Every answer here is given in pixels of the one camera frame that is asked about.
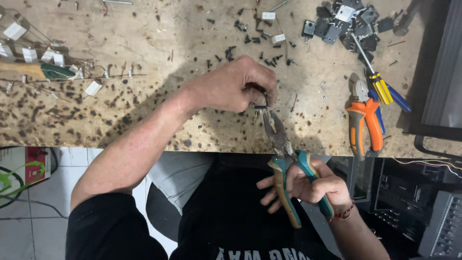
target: hand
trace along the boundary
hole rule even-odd
[[[266,91],[250,87],[253,83]],[[222,68],[188,81],[180,90],[188,91],[197,109],[211,107],[242,112],[249,103],[273,106],[276,97],[276,74],[246,55],[240,56]]]
[[[296,197],[304,202],[315,204],[318,203],[324,195],[327,195],[334,208],[335,214],[341,214],[348,210],[352,205],[352,201],[347,185],[343,179],[335,175],[320,159],[311,158],[311,164],[321,176],[320,179],[313,181],[312,184],[310,184],[310,181],[300,168],[295,166],[294,163],[290,165],[286,173],[286,188],[289,197]],[[257,182],[257,187],[259,189],[265,189],[271,186],[274,186],[274,176],[264,178]],[[276,188],[273,187],[260,202],[262,205],[266,206],[277,196]],[[281,206],[281,201],[277,199],[268,209],[268,212],[273,214]]]

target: colored wires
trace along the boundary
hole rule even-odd
[[[462,170],[462,168],[459,168],[459,167],[456,167],[454,164],[450,163],[450,162],[445,162],[445,161],[438,161],[438,160],[425,160],[425,161],[409,161],[409,162],[402,162],[402,161],[399,161],[395,158],[393,158],[393,160],[397,161],[398,163],[400,164],[409,164],[409,163],[416,163],[416,164],[420,164],[420,165],[426,165],[426,166],[432,166],[432,167],[444,167],[446,166],[450,172],[452,172],[453,174],[455,174],[457,177],[459,178],[462,178],[459,174],[457,174],[456,172],[453,172],[451,167],[455,168],[455,169],[458,169],[458,170]],[[429,163],[429,162],[439,162],[439,163],[442,163],[442,164],[432,164],[432,163]]]

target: diagonal cutters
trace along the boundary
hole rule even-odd
[[[350,115],[350,146],[358,161],[364,161],[366,157],[379,156],[383,147],[383,135],[377,115],[375,114],[380,102],[369,98],[367,93],[366,82],[363,80],[357,81],[353,87],[355,101],[352,102],[351,107],[346,109]],[[369,135],[371,136],[371,148],[366,152],[364,152],[363,148],[364,119],[366,120]]]
[[[295,208],[289,197],[289,192],[286,187],[286,161],[285,154],[288,154],[295,164],[303,170],[306,177],[312,183],[314,180],[321,176],[312,166],[310,162],[310,154],[306,154],[304,151],[294,151],[291,142],[287,138],[284,125],[279,117],[273,111],[269,112],[270,116],[274,120],[274,129],[271,126],[268,116],[268,111],[263,114],[263,121],[265,123],[265,132],[269,140],[273,145],[273,149],[276,153],[272,159],[268,162],[268,165],[274,170],[274,186],[278,193],[279,199],[281,200],[284,209],[289,216],[291,224],[294,228],[299,229],[302,227],[300,218],[298,217]],[[334,209],[329,199],[324,196],[319,202],[319,208],[326,218],[332,218],[334,216]]]

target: screwdriver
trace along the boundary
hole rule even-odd
[[[380,101],[386,105],[389,105],[390,103],[393,102],[393,98],[390,95],[390,91],[388,90],[387,84],[385,83],[383,79],[380,78],[380,73],[375,72],[374,69],[372,68],[371,63],[367,59],[366,53],[364,53],[363,48],[359,44],[359,41],[356,39],[356,35],[354,35],[354,33],[351,33],[351,36],[356,42],[356,45],[359,51],[363,55],[364,60],[366,61],[367,66],[369,67],[369,70],[371,70],[372,75],[369,76],[369,78],[372,80],[372,84],[374,85],[374,88],[378,93]]]

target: stained wooden surface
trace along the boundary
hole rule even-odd
[[[16,86],[11,94],[5,94],[7,82],[0,82],[0,143],[103,148],[153,111],[178,86],[206,73],[207,59],[211,60],[211,69],[221,67],[229,46],[237,46],[233,50],[235,57],[247,54],[261,64],[264,62],[258,57],[262,51],[265,58],[285,54],[284,47],[274,49],[270,41],[263,39],[261,44],[244,44],[245,33],[233,27],[239,18],[249,24],[250,37],[257,37],[254,14],[261,16],[261,12],[279,3],[260,1],[257,6],[253,0],[134,0],[133,6],[108,4],[105,18],[97,0],[80,0],[79,11],[73,1],[62,1],[60,7],[55,0],[3,1],[5,8],[17,9],[49,38],[65,41],[72,57],[93,59],[103,67],[112,64],[111,75],[120,74],[124,62],[127,66],[134,62],[134,73],[147,76],[105,79],[94,97],[83,99],[79,95],[84,94],[90,80],[44,84],[69,102],[45,92],[34,94],[28,86]],[[406,9],[409,2],[372,4],[384,18],[391,11]],[[319,155],[352,155],[345,111],[351,96],[348,77],[352,73],[362,75],[364,65],[340,41],[332,46],[318,37],[308,43],[299,37],[305,19],[316,21],[316,7],[320,4],[320,0],[292,0],[276,11],[280,28],[276,22],[272,27],[263,26],[273,35],[282,29],[286,38],[297,44],[287,50],[296,64],[288,67],[280,62],[274,68],[280,80],[274,109],[296,149]],[[238,16],[242,7],[244,12]],[[207,22],[207,18],[214,19],[215,24]],[[7,26],[2,20],[0,25]],[[423,35],[419,15],[409,29],[405,37],[396,37],[392,31],[379,34],[381,42],[373,63],[375,70],[404,97],[412,84]],[[36,40],[29,32],[25,37]],[[406,42],[387,47],[401,41]],[[215,54],[223,61],[218,62]],[[399,63],[389,66],[395,60]],[[101,76],[103,72],[97,67],[93,73]],[[19,80],[20,75],[0,72],[0,78]],[[413,147],[414,136],[402,134],[399,118],[403,117],[398,105],[382,105],[381,109],[385,136],[391,136],[384,141],[382,156],[428,157]],[[254,115],[253,108],[241,114],[204,109],[186,122],[166,150],[271,153],[262,117]],[[365,139],[367,148],[370,141],[366,132]],[[456,142],[429,139],[426,146],[461,154]]]

